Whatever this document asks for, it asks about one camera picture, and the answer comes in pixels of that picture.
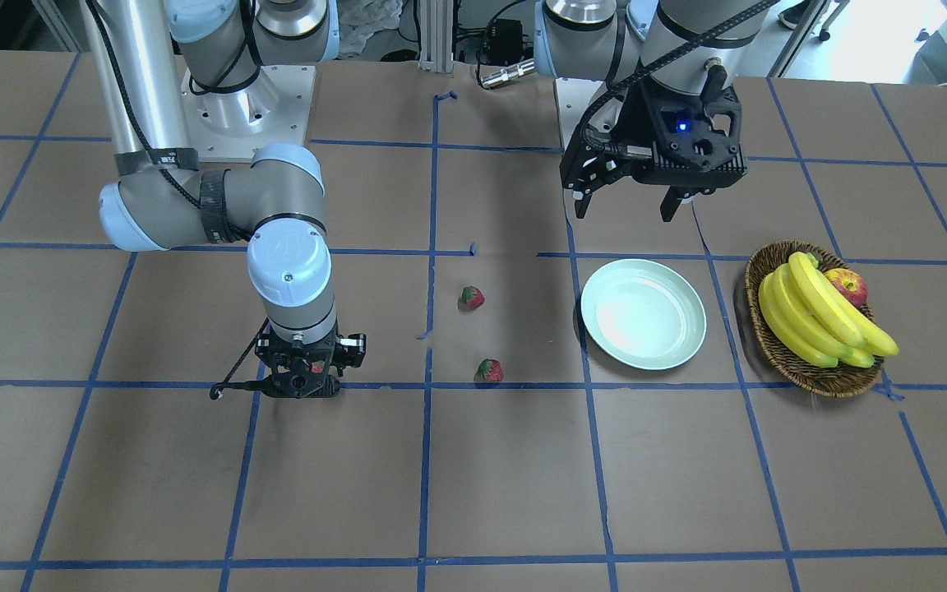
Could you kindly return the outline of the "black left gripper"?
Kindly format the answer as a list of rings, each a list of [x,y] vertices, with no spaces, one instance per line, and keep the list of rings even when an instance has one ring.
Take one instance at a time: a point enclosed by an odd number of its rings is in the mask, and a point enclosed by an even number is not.
[[[589,130],[601,135],[606,124],[612,125],[609,134],[615,136],[613,145],[626,146],[628,149],[653,151],[653,156],[631,156],[608,151],[593,150],[583,138],[581,127],[576,127],[569,137],[568,145],[562,156],[562,186],[574,192],[575,217],[583,219],[593,194],[605,185],[616,183],[624,177],[631,177],[636,183],[645,185],[670,185],[668,172],[658,157],[658,135],[650,117],[651,108],[645,98],[646,91],[653,93],[663,88],[654,82],[639,82],[624,94],[624,100],[610,100],[591,117]],[[692,198],[688,187],[672,185],[665,192],[660,205],[662,222],[669,224],[683,203]]]

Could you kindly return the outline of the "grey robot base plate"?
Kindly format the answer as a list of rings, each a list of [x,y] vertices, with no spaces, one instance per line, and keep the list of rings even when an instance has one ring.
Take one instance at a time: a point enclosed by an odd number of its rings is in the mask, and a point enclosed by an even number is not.
[[[184,72],[181,101],[200,162],[241,164],[273,143],[306,145],[315,83],[312,65],[270,65],[236,93],[195,95],[198,86]]]

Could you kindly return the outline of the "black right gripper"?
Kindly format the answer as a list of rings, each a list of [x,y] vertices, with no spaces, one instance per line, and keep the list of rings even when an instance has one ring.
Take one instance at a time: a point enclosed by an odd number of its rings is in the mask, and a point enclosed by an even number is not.
[[[316,342],[298,337],[282,340],[271,329],[255,339],[255,355],[268,374],[256,380],[255,390],[263,395],[287,400],[332,398],[340,393],[340,377],[346,368],[358,368],[366,355],[366,335],[343,336],[332,331]],[[323,360],[323,374],[309,373],[309,363]]]

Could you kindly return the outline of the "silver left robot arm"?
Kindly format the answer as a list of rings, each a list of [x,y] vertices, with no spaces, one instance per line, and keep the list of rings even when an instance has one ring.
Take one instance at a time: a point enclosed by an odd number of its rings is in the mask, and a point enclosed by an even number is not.
[[[664,221],[746,175],[736,70],[770,1],[538,1],[534,63],[600,87],[567,140],[564,190],[584,218],[593,194],[631,178],[660,185]]]

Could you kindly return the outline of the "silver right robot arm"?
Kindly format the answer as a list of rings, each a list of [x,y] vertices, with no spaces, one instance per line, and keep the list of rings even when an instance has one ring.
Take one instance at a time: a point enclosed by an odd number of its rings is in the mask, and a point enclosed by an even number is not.
[[[361,366],[340,334],[326,183],[306,146],[315,64],[338,56],[335,1],[84,1],[118,179],[100,221],[128,252],[243,243],[266,309],[260,380],[211,387],[328,398]]]

